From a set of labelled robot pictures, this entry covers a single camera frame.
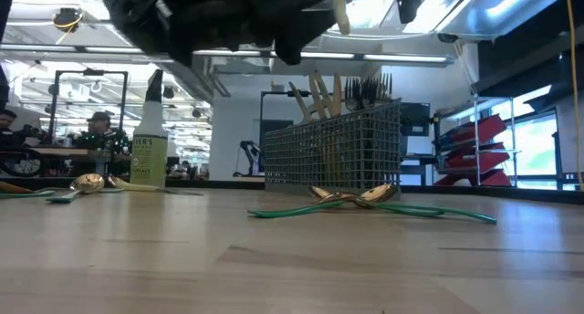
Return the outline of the red storage bin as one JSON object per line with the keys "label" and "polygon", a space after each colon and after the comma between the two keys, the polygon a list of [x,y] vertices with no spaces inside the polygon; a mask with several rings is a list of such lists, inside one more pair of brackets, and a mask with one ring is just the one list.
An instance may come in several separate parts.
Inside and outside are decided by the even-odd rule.
{"label": "red storage bin", "polygon": [[446,169],[475,169],[476,158],[479,158],[480,170],[488,171],[498,164],[510,158],[502,142],[484,144],[480,146],[479,153],[475,153],[475,147],[466,147],[448,152],[444,161]]}
{"label": "red storage bin", "polygon": [[434,186],[480,185],[510,187],[511,183],[502,169],[492,169],[486,173],[481,173],[480,177],[477,177],[476,171],[468,171],[463,173],[448,173],[442,179],[435,182],[433,185]]}
{"label": "red storage bin", "polygon": [[505,130],[506,124],[498,115],[495,115],[483,118],[477,123],[471,121],[457,126],[442,135],[439,143],[442,146],[446,146],[462,141],[472,141],[475,138],[476,132],[478,132],[478,140],[485,142],[493,139],[497,134]]}

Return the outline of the background wooden table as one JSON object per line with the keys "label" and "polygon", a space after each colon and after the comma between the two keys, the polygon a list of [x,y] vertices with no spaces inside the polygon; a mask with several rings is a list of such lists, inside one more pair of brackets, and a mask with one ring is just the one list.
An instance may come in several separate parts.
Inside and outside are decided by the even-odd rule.
{"label": "background wooden table", "polygon": [[93,162],[98,173],[106,173],[114,163],[130,162],[128,154],[76,148],[0,147],[0,171],[10,176],[29,178],[40,175],[50,160]]}

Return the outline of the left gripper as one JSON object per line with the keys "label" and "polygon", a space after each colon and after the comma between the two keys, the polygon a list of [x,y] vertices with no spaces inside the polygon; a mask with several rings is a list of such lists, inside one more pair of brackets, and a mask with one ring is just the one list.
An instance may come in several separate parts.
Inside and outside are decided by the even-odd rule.
{"label": "left gripper", "polygon": [[301,62],[302,49],[335,24],[333,9],[316,8],[327,0],[162,0],[156,54],[190,64],[194,51],[242,45],[270,47],[287,65]]}

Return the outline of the long led light bar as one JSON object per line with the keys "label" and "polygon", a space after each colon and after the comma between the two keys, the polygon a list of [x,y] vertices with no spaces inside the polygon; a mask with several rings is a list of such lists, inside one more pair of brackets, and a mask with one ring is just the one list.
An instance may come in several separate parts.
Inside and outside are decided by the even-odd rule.
{"label": "long led light bar", "polygon": [[[20,52],[47,52],[47,53],[89,53],[89,54],[122,54],[122,55],[145,55],[141,49],[136,47],[87,47],[87,46],[67,46],[67,45],[34,45],[34,44],[0,44],[0,51],[20,51]],[[211,49],[194,51],[194,56],[206,57],[227,57],[227,58],[275,58],[274,50],[239,50],[230,51],[227,49]],[[447,64],[451,62],[449,57],[441,56],[415,56],[415,55],[395,55],[395,54],[353,54],[334,52],[300,52],[302,58],[313,59],[336,59],[355,61],[374,61],[391,63],[421,63],[421,64]]]}

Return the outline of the dark monitor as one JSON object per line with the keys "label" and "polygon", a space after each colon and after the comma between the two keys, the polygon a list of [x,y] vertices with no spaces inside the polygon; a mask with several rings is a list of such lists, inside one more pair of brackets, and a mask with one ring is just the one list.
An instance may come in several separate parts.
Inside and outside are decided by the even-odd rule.
{"label": "dark monitor", "polygon": [[401,134],[403,136],[427,137],[429,135],[431,120],[429,103],[403,102],[400,112]]}

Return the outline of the metal shelf rack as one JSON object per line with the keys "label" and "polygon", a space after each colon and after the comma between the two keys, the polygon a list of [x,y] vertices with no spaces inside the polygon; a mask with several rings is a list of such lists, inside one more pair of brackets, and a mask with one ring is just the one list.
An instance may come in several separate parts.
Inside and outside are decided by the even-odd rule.
{"label": "metal shelf rack", "polygon": [[[505,131],[497,134],[493,139],[485,142],[480,142],[478,140],[478,132],[476,132],[475,138],[472,141],[462,141],[461,144],[456,145],[456,148],[452,149],[452,151],[474,146],[475,153],[478,154],[481,145],[502,142],[505,145],[506,151],[509,153],[510,158],[492,169],[502,169],[511,183],[510,187],[517,187],[517,155],[519,153],[519,149],[517,148],[516,140],[514,100],[512,98],[486,98],[485,100],[482,100],[482,98],[479,98],[477,95],[474,96],[471,113],[472,122],[477,123],[483,118],[495,115],[498,115],[506,124]],[[476,171],[477,177],[480,177],[481,173],[488,172],[482,172],[480,170],[479,158],[476,158],[475,169],[452,169],[453,173],[463,173],[468,171]]]}

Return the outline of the grey plastic cutlery basket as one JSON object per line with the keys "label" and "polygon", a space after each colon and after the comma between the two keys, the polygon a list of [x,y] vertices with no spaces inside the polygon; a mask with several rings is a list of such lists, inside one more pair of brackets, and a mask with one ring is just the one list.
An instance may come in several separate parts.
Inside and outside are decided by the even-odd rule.
{"label": "grey plastic cutlery basket", "polygon": [[397,99],[269,132],[263,149],[266,189],[300,194],[309,186],[350,192],[399,186],[401,106]]}

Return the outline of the black ceiling-mounted device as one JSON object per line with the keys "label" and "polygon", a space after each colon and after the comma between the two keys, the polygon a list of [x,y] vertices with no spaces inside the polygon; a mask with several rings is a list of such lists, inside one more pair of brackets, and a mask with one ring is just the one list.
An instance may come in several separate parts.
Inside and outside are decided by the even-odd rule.
{"label": "black ceiling-mounted device", "polygon": [[52,24],[57,30],[63,33],[75,33],[83,17],[84,15],[81,10],[62,7],[53,15]]}

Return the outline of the spray bottle yellow-green label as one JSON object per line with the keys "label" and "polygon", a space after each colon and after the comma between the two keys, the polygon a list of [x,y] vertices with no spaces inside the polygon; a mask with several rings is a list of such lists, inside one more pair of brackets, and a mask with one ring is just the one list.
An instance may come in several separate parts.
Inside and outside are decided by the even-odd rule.
{"label": "spray bottle yellow-green label", "polygon": [[134,129],[130,182],[165,186],[168,131],[164,129],[162,105],[163,71],[156,69],[148,80],[140,124]]}

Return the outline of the black metal rig frame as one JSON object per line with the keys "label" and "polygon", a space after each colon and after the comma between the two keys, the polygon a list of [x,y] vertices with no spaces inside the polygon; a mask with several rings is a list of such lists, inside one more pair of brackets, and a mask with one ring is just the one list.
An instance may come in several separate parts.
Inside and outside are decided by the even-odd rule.
{"label": "black metal rig frame", "polygon": [[120,109],[120,118],[119,118],[119,126],[118,129],[123,129],[124,123],[124,115],[126,109],[126,99],[127,99],[127,91],[129,86],[130,75],[127,71],[110,71],[110,70],[103,70],[103,69],[93,69],[93,68],[85,68],[83,70],[57,70],[55,72],[54,82],[50,86],[51,90],[49,94],[52,96],[52,100],[49,104],[50,107],[50,116],[49,116],[49,126],[48,126],[48,136],[50,140],[53,140],[56,133],[56,111],[57,111],[57,100],[60,94],[60,78],[62,75],[65,74],[80,74],[84,77],[104,77],[106,75],[121,75],[123,76],[123,83],[122,83],[122,93],[121,93],[121,100],[118,104]]}

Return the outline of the black metal stand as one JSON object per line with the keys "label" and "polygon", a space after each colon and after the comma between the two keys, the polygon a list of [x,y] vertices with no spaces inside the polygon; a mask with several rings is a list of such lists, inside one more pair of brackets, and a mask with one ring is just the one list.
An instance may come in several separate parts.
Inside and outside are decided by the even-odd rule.
{"label": "black metal stand", "polygon": [[303,110],[297,98],[289,91],[262,91],[260,94],[260,120],[292,120],[294,124],[305,123]]}

